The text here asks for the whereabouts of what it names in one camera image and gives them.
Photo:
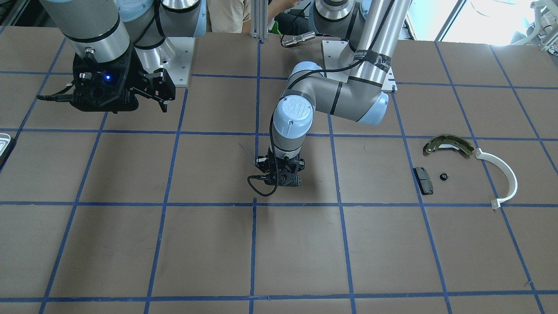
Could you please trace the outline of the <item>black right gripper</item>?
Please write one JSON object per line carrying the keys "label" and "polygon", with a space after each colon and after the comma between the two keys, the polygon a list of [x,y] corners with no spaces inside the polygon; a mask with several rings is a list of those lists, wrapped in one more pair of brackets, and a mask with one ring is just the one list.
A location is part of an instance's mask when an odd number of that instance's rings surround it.
{"label": "black right gripper", "polygon": [[155,100],[162,112],[176,98],[176,87],[165,68],[153,73],[143,69],[133,45],[115,60],[99,62],[92,48],[76,55],[72,64],[75,89],[72,106],[84,112],[134,111],[137,95]]}

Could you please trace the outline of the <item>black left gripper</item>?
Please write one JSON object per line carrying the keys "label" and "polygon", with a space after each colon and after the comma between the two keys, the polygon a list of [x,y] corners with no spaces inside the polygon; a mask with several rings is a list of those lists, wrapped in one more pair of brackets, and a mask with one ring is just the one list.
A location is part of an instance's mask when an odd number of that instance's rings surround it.
{"label": "black left gripper", "polygon": [[256,177],[267,185],[298,187],[301,185],[302,178],[298,175],[299,171],[305,169],[305,160],[296,155],[292,159],[281,159],[273,157],[269,150],[265,156],[257,156],[255,166],[264,174]]}

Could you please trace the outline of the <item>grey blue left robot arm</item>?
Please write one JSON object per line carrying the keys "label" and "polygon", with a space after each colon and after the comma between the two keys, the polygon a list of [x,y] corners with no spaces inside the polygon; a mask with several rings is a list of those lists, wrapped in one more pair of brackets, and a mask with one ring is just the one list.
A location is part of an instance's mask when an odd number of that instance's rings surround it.
{"label": "grey blue left robot arm", "polygon": [[402,29],[409,0],[314,0],[309,26],[347,42],[333,69],[299,62],[271,115],[269,149],[255,159],[262,175],[248,177],[266,185],[301,185],[305,167],[301,147],[319,111],[368,125],[387,111],[382,91]]}

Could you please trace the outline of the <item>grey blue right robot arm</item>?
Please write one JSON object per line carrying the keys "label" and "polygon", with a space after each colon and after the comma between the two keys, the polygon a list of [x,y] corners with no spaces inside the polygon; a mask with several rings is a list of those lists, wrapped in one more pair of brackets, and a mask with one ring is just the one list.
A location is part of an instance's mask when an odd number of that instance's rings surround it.
{"label": "grey blue right robot arm", "polygon": [[137,96],[166,113],[187,83],[187,50],[172,38],[207,32],[205,0],[42,0],[75,51],[72,81],[40,101],[67,102],[86,113],[138,109]]}

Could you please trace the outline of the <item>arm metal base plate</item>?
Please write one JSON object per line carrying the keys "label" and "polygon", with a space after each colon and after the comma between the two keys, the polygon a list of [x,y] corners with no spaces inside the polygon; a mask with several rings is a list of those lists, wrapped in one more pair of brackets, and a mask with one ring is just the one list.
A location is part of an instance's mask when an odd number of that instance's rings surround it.
{"label": "arm metal base plate", "polygon": [[[322,41],[323,63],[325,69],[340,69],[353,62],[353,51],[347,41]],[[393,70],[388,68],[385,72],[376,66],[363,65],[355,69],[345,70],[344,72],[326,73],[325,77],[346,83],[351,72],[354,76],[362,79],[369,79],[382,84],[382,91],[391,93],[398,90]]]}
{"label": "arm metal base plate", "polygon": [[157,48],[136,48],[136,52],[147,72],[165,68],[176,87],[186,88],[190,80],[195,42],[196,38],[171,37]]}

